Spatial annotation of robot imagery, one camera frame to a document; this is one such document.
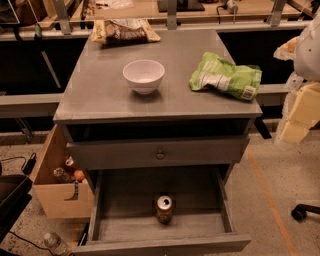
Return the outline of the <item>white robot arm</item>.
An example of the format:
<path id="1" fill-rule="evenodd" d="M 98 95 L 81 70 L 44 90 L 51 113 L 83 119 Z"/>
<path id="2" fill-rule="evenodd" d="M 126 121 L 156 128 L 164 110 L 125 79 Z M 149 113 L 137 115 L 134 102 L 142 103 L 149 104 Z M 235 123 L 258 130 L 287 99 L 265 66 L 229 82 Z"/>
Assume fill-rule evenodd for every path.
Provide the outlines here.
<path id="1" fill-rule="evenodd" d="M 274 57 L 294 64 L 276 141 L 298 144 L 320 122 L 320 12 L 299 36 L 278 47 Z"/>

